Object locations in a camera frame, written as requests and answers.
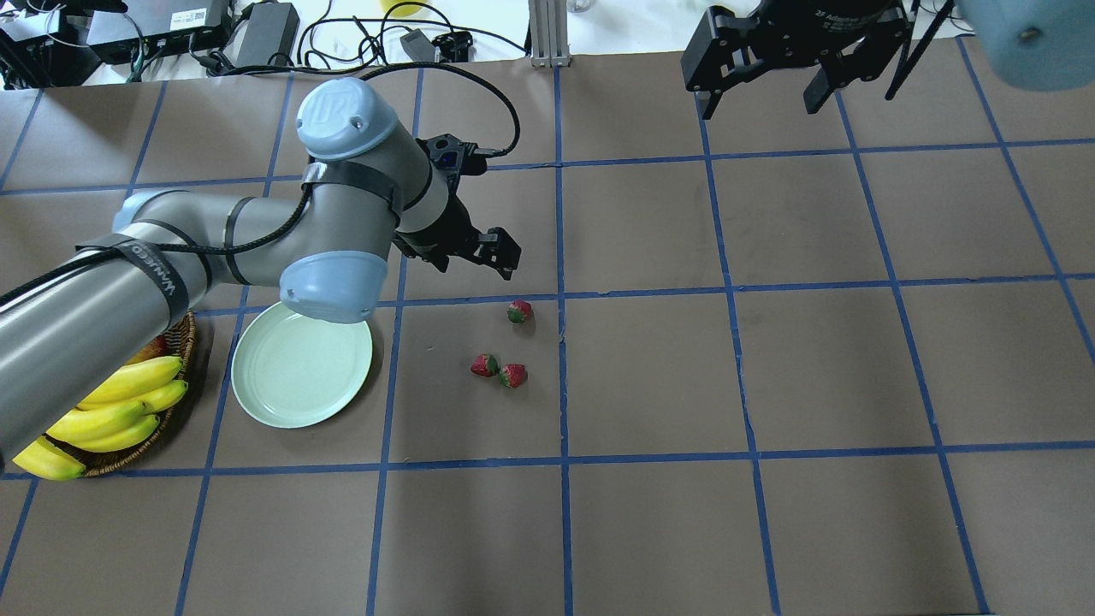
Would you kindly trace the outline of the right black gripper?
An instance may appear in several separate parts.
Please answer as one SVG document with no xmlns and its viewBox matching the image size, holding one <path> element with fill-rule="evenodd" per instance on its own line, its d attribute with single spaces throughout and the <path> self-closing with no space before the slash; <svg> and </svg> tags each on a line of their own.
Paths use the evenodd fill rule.
<svg viewBox="0 0 1095 616">
<path fill-rule="evenodd" d="M 744 81 L 740 67 L 819 66 L 802 94 L 812 116 L 855 74 L 883 73 L 911 33 L 900 1 L 762 1 L 747 19 L 708 7 L 681 55 L 681 75 L 708 121 L 723 94 Z"/>
</svg>

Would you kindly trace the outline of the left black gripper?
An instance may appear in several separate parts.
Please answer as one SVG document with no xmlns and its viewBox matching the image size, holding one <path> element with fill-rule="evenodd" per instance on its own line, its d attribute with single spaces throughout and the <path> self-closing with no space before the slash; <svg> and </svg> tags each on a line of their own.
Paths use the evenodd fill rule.
<svg viewBox="0 0 1095 616">
<path fill-rule="evenodd" d="M 416 140 L 428 163 L 423 187 L 404 207 L 392 243 L 403 256 L 429 263 L 442 274 L 450 258 L 476 263 L 511 281 L 523 249 L 505 228 L 482 233 L 458 190 L 466 176 L 488 172 L 488 156 L 476 143 L 465 143 L 451 133 Z"/>
</svg>

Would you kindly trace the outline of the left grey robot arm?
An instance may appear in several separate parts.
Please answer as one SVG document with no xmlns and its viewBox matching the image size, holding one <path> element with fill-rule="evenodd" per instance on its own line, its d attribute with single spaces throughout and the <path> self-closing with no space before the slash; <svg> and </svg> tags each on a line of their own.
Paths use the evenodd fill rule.
<svg viewBox="0 0 1095 616">
<path fill-rule="evenodd" d="M 414 138 L 370 82 L 306 95 L 298 198 L 135 191 L 108 234 L 4 294 L 4 463 L 216 286 L 274 287 L 290 311 L 346 324 L 378 307 L 391 248 L 442 272 L 462 258 L 512 277 L 523 249 L 500 226 L 474 226 L 457 193 L 507 149 Z"/>
</svg>

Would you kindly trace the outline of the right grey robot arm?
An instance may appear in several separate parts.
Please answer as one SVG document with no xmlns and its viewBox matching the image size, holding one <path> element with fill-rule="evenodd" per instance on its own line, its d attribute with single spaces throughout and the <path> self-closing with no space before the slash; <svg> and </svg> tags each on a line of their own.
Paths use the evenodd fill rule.
<svg viewBox="0 0 1095 616">
<path fill-rule="evenodd" d="M 946 1 L 915 35 L 919 1 L 762 1 L 740 18 L 711 5 L 681 57 L 682 79 L 712 118 L 731 88 L 774 71 L 814 68 L 802 94 L 814 114 L 849 83 L 894 70 L 891 100 L 943 24 L 959 13 L 1002 82 L 1033 92 L 1092 83 L 1091 1 Z"/>
</svg>

